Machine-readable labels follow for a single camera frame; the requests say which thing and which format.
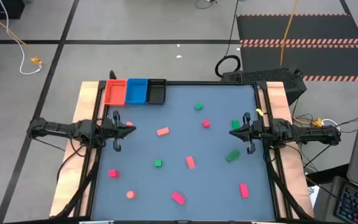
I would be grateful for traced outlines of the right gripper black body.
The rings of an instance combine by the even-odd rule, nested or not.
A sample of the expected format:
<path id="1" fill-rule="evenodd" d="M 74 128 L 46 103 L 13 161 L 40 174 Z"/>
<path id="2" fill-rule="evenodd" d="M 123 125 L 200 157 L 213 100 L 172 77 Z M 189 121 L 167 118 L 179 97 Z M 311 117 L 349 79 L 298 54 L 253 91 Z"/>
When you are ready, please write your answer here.
<path id="1" fill-rule="evenodd" d="M 256 120 L 256 124 L 250 123 L 250 113 L 246 112 L 243 116 L 243 128 L 245 129 L 245 141 L 248 142 L 247 153 L 253 154 L 255 152 L 254 139 L 262 139 L 268 137 L 269 133 L 264 129 L 262 122 Z"/>

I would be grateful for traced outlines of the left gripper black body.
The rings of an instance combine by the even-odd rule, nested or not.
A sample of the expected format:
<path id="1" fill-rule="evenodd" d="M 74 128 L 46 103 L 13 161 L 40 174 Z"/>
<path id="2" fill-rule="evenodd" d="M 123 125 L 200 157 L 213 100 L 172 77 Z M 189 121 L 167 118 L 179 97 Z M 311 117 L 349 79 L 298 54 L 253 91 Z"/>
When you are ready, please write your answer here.
<path id="1" fill-rule="evenodd" d="M 103 137 L 114 139 L 114 150 L 121 152 L 121 145 L 119 144 L 120 128 L 122 127 L 121 117 L 118 111 L 113 111 L 112 119 L 105 116 L 103 118 L 101 128 Z"/>

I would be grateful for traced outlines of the long green block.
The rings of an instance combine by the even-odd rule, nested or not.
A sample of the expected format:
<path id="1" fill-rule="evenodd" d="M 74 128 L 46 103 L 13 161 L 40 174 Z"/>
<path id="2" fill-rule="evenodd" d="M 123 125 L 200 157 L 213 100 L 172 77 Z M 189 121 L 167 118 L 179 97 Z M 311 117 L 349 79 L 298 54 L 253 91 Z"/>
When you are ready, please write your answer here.
<path id="1" fill-rule="evenodd" d="M 238 159 L 240 155 L 241 155 L 241 153 L 239 150 L 233 150 L 226 156 L 226 160 L 228 162 L 232 162 L 232 161 Z"/>

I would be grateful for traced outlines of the orange plastic basket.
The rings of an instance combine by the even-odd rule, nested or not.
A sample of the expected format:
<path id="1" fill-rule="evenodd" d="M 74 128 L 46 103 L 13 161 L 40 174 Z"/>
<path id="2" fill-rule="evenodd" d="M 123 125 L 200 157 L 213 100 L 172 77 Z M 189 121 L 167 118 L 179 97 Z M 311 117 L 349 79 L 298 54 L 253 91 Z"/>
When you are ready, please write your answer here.
<path id="1" fill-rule="evenodd" d="M 126 100 L 127 80 L 108 80 L 104 96 L 104 104 L 124 106 Z"/>

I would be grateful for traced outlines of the blue plastic basket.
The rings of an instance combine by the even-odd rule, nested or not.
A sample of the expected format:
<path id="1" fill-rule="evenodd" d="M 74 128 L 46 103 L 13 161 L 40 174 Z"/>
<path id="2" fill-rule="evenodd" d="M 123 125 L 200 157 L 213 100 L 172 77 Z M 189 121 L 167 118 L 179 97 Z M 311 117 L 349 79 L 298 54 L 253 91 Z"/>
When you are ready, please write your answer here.
<path id="1" fill-rule="evenodd" d="M 148 79 L 130 78 L 127 80 L 126 103 L 144 105 L 147 98 Z"/>

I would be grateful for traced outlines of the light wooden table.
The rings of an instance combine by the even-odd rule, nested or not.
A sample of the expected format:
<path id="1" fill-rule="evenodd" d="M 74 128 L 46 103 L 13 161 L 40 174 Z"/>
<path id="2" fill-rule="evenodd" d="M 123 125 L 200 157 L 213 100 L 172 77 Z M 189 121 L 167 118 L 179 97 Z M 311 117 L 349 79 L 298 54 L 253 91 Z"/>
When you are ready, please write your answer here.
<path id="1" fill-rule="evenodd" d="M 74 121 L 88 119 L 93 115 L 99 84 L 100 82 L 83 82 L 81 84 L 73 117 Z M 289 119 L 290 109 L 283 83 L 268 82 L 266 92 L 259 90 L 261 98 L 266 95 L 269 97 L 273 117 Z M 313 217 L 314 211 L 308 193 L 303 164 L 300 154 L 296 152 L 297 149 L 299 149 L 297 144 L 290 143 L 280 150 L 286 185 L 303 210 Z M 50 210 L 51 216 L 60 212 L 77 190 L 84 162 L 84 158 L 74 156 L 63 167 Z"/>

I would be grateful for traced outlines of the black plastic basket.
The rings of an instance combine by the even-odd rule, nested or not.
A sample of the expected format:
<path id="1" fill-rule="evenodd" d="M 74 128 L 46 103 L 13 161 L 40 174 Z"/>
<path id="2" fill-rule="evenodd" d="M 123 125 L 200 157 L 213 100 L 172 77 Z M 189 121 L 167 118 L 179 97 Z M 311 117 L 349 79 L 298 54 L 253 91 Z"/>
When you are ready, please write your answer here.
<path id="1" fill-rule="evenodd" d="M 166 89 L 166 79 L 148 79 L 146 103 L 163 105 L 165 103 Z"/>

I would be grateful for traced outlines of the black desk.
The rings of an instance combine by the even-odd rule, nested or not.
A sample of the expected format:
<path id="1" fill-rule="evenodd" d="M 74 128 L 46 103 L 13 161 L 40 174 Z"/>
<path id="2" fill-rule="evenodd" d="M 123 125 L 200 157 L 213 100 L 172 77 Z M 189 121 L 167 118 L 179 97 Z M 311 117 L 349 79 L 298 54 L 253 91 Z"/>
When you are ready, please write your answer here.
<path id="1" fill-rule="evenodd" d="M 317 171 L 306 175 L 306 182 L 309 187 L 327 184 L 333 181 L 336 176 L 343 179 L 347 179 L 347 171 L 349 164 L 343 164 L 341 166 L 333 167 L 330 169 Z"/>

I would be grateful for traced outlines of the white paper sheet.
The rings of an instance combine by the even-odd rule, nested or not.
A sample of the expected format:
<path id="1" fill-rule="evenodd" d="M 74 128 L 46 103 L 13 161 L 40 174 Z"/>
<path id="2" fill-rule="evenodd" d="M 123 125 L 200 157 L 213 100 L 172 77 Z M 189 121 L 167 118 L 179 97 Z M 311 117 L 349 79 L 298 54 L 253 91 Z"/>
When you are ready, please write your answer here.
<path id="1" fill-rule="evenodd" d="M 318 192 L 319 192 L 319 187 L 318 186 L 312 186 L 312 187 L 308 187 L 308 193 L 310 196 L 310 200 L 311 200 L 311 204 L 312 207 L 314 208 L 317 197 L 318 197 Z"/>

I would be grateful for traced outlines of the black striped-edge floor mat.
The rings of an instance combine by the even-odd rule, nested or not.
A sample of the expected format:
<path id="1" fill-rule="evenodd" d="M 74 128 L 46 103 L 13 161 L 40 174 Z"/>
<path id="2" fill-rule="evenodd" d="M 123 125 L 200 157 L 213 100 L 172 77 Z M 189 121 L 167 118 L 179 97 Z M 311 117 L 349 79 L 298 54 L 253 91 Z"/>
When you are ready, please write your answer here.
<path id="1" fill-rule="evenodd" d="M 240 14 L 237 26 L 244 43 L 358 44 L 358 28 L 348 14 Z"/>
<path id="2" fill-rule="evenodd" d="M 245 71 L 299 69 L 305 81 L 358 82 L 358 45 L 276 45 L 241 47 Z"/>

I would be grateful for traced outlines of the black box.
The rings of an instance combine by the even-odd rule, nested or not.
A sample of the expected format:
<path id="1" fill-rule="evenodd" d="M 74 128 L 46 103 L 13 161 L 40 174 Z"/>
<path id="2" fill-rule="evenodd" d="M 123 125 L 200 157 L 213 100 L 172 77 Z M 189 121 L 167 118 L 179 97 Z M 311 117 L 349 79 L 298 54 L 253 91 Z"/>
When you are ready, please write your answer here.
<path id="1" fill-rule="evenodd" d="M 10 19 L 20 19 L 25 8 L 23 0 L 1 0 Z M 0 19 L 5 19 L 6 15 L 0 3 Z"/>

